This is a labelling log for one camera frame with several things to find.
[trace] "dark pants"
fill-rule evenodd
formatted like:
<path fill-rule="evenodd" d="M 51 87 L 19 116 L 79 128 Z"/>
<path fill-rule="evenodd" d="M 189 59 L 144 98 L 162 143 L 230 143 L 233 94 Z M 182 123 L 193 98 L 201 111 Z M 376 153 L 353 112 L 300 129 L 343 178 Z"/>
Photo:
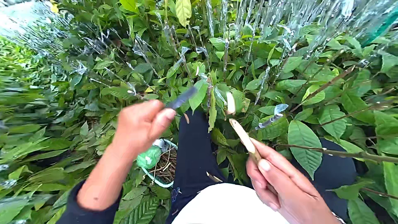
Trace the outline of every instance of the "dark pants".
<path fill-rule="evenodd" d="M 205 115 L 199 111 L 195 111 L 194 115 L 191 111 L 187 111 L 186 114 L 189 117 L 189 124 L 184 117 L 179 123 L 176 176 L 172 191 L 172 207 L 166 224 L 171 223 L 199 191 L 217 184 L 207 176 L 206 172 L 226 182 L 212 153 L 211 138 L 207 133 L 209 124 Z M 331 141 L 321 139 L 321 143 L 328 149 L 344 151 Z M 292 164 L 309 177 L 295 159 Z M 356 175 L 351 158 L 323 155 L 322 163 L 315 172 L 315 181 L 312 181 L 329 208 L 344 220 L 348 219 L 347 201 L 337 197 L 334 192 L 325 190 L 350 185 L 354 182 Z"/>

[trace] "wooden stick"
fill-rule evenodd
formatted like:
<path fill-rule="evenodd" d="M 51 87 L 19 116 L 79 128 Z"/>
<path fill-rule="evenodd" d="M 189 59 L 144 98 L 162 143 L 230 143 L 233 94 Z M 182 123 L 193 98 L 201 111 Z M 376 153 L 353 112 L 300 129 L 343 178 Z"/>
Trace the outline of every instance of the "wooden stick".
<path fill-rule="evenodd" d="M 250 155 L 253 157 L 254 161 L 258 163 L 258 161 L 260 161 L 262 158 L 260 153 L 258 153 L 257 149 L 254 147 L 253 142 L 250 140 L 249 135 L 235 119 L 229 119 L 229 123 L 238 134 L 241 142 L 246 147 L 248 152 L 250 152 Z"/>

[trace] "left hand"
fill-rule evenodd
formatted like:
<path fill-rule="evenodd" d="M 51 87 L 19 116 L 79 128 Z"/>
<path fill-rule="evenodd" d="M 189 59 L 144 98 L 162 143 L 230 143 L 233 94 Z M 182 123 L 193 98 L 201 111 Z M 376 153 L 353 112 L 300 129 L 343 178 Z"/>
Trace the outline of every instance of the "left hand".
<path fill-rule="evenodd" d="M 133 161 L 139 153 L 145 152 L 169 127 L 176 112 L 158 100 L 151 100 L 124 108 L 117 123 L 112 150 L 120 158 Z"/>

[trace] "knife blade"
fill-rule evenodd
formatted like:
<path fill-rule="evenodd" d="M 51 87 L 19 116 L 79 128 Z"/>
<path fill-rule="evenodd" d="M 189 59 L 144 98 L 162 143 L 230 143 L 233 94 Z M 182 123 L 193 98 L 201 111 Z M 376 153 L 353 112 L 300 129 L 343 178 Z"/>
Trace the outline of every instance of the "knife blade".
<path fill-rule="evenodd" d="M 189 98 L 191 98 L 195 93 L 197 92 L 197 89 L 192 86 L 189 88 L 187 91 L 181 93 L 176 100 L 171 101 L 170 103 L 167 104 L 167 108 L 172 108 L 173 110 L 176 110 L 177 108 L 181 107 L 183 103 L 185 103 Z"/>

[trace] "forearm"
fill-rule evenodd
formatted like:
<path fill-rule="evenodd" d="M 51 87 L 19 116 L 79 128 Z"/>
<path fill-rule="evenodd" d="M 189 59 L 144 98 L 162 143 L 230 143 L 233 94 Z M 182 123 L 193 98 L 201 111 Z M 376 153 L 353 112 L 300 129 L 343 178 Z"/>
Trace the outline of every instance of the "forearm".
<path fill-rule="evenodd" d="M 133 159 L 126 159 L 110 145 L 77 195 L 78 204 L 90 210 L 105 210 L 117 200 Z"/>

